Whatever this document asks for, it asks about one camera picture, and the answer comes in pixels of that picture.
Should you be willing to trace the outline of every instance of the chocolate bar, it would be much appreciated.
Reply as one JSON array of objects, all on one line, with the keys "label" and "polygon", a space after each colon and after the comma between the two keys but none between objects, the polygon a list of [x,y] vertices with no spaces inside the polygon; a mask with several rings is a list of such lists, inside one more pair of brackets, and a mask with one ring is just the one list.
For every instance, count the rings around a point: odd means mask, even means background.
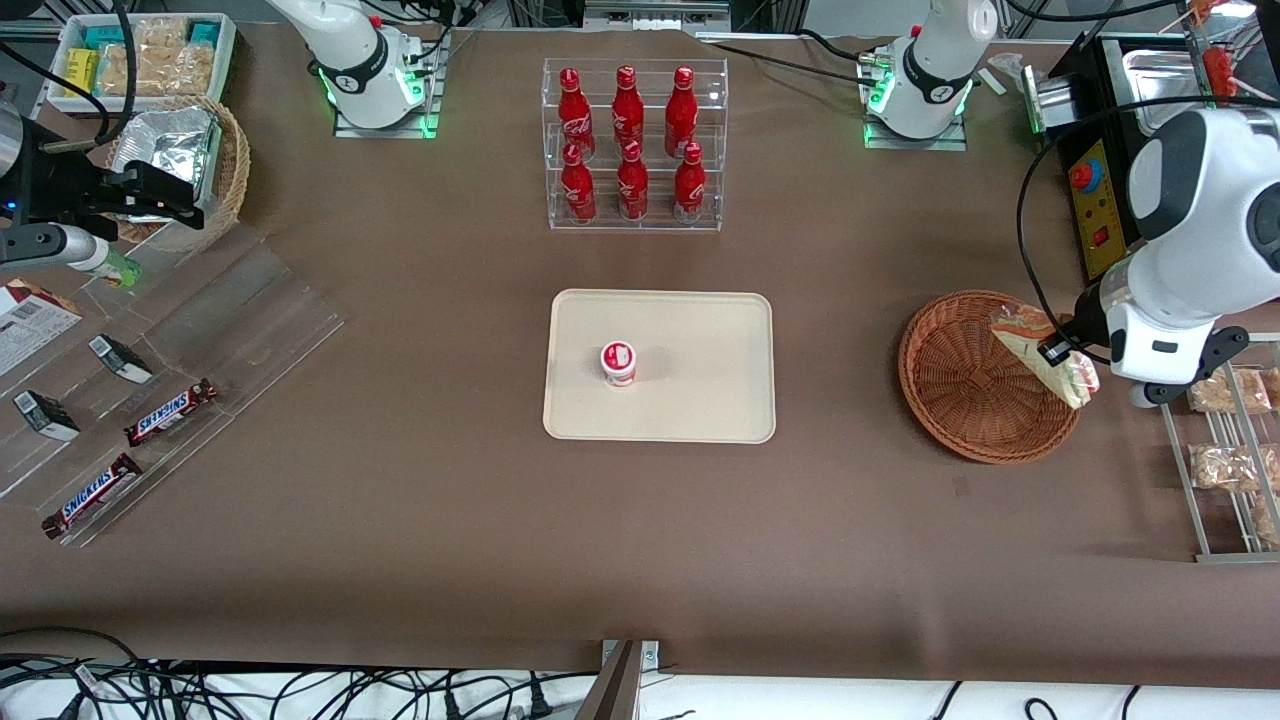
[{"label": "chocolate bar", "polygon": [[88,509],[114,497],[129,480],[142,474],[142,469],[128,455],[120,454],[105,473],[97,477],[84,489],[76,493],[61,510],[45,518],[40,529],[49,539],[56,539],[67,533],[73,523],[86,516]]},{"label": "chocolate bar", "polygon": [[79,434],[79,428],[67,414],[67,409],[52,397],[28,389],[14,397],[13,404],[18,406],[31,429],[45,437],[70,442]]},{"label": "chocolate bar", "polygon": [[100,334],[88,341],[88,347],[106,365],[108,370],[131,383],[142,384],[151,379],[151,368],[147,368],[147,364],[138,357],[137,352],[129,350],[129,346]]},{"label": "chocolate bar", "polygon": [[168,430],[178,424],[179,420],[191,415],[196,407],[200,407],[215,397],[218,397],[218,391],[214,389],[214,386],[209,384],[207,378],[201,378],[198,383],[182,391],[182,395],[174,397],[169,402],[165,402],[155,413],[138,420],[133,425],[124,428],[124,437],[129,439],[129,447],[137,447],[152,437]]}]

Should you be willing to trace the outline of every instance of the wicker basket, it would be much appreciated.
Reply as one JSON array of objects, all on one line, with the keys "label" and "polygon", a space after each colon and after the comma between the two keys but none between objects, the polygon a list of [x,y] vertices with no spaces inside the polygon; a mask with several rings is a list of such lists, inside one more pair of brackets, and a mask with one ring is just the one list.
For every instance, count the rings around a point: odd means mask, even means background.
[{"label": "wicker basket", "polygon": [[[192,95],[186,97],[173,97],[166,100],[160,110],[180,110],[189,106],[200,106],[218,115],[223,127],[223,140],[218,147],[218,170],[214,176],[214,196],[218,197],[218,206],[205,217],[205,229],[174,233],[173,242],[154,242],[150,247],[156,250],[169,250],[173,252],[198,252],[215,240],[221,237],[236,224],[241,205],[244,202],[244,191],[248,188],[248,138],[241,129],[236,117],[232,115],[220,102],[207,97]],[[108,161],[110,165],[115,160],[115,154],[120,149],[116,140],[108,149]],[[164,223],[125,223],[116,222],[120,228],[120,237],[133,243],[140,243],[161,228]]]},{"label": "wicker basket", "polygon": [[991,332],[1000,306],[1019,302],[979,290],[940,297],[911,318],[899,348],[902,393],[924,429],[982,462],[1044,457],[1079,420]]}]

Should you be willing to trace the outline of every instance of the acrylic display stand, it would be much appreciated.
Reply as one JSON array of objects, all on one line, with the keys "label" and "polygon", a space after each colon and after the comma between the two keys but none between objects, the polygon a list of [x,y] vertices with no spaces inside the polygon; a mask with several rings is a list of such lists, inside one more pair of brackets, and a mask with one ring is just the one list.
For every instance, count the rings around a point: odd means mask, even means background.
[{"label": "acrylic display stand", "polygon": [[[248,227],[237,224],[198,254],[177,223],[129,256],[143,277],[132,288],[92,281],[68,297],[82,319],[0,375],[0,503],[32,510],[31,527],[54,514],[122,452],[143,474],[59,538],[84,546],[229,425],[253,400],[342,325]],[[105,333],[128,345],[154,377],[136,384],[111,373],[88,348]],[[218,398],[137,448],[124,428],[209,378]],[[79,427],[59,442],[37,434],[14,407],[23,391],[58,398]]]},{"label": "acrylic display stand", "polygon": [[[636,70],[636,88],[644,100],[644,164],[649,168],[649,213],[639,220],[623,219],[618,213],[618,165],[622,155],[613,137],[613,95],[617,91],[620,65]],[[698,129],[694,138],[703,146],[703,168],[707,170],[703,213],[692,225],[676,222],[672,214],[676,195],[676,168],[680,160],[663,149],[667,99],[671,96],[676,68],[694,70],[694,95],[698,97]],[[595,184],[596,217],[586,224],[571,220],[559,182],[564,167],[561,129],[559,73],[575,68],[581,78],[582,94],[591,104],[591,127],[595,131],[595,155],[588,160]],[[547,219],[553,228],[630,232],[698,232],[719,231],[724,217],[724,158],[728,136],[728,61],[727,60],[602,60],[548,58],[543,63],[543,155],[547,164]]]}]

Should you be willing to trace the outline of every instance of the white storage box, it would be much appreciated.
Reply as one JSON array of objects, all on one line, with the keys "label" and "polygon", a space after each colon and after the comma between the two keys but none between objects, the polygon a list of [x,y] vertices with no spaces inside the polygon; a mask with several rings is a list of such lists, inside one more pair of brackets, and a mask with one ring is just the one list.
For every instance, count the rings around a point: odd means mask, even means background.
[{"label": "white storage box", "polygon": [[[227,87],[227,74],[232,67],[232,49],[236,46],[236,23],[223,13],[131,13],[129,23],[137,26],[142,18],[186,18],[189,23],[216,22],[219,23],[218,46],[214,49],[214,74],[209,79],[209,91],[205,94],[210,100],[221,100],[223,90]],[[67,20],[58,42],[58,54],[54,56],[52,73],[58,77],[67,77],[67,54],[72,47],[84,46],[84,28],[111,26],[119,27],[120,19],[111,15],[72,15]],[[123,96],[99,96],[102,106],[109,113],[124,110]],[[159,109],[169,96],[136,97],[133,111]],[[93,115],[97,110],[88,100],[76,95],[60,85],[49,83],[49,104],[69,115]]]}]

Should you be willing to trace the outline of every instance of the emergency stop button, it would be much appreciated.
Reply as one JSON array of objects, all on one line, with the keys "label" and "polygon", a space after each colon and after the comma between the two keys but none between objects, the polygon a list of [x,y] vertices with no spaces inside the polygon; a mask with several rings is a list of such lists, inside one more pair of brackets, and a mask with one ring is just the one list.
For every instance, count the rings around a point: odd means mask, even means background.
[{"label": "emergency stop button", "polygon": [[1071,187],[1079,190],[1080,192],[1088,195],[1102,184],[1102,163],[1097,160],[1087,160],[1071,168],[1070,173]]}]

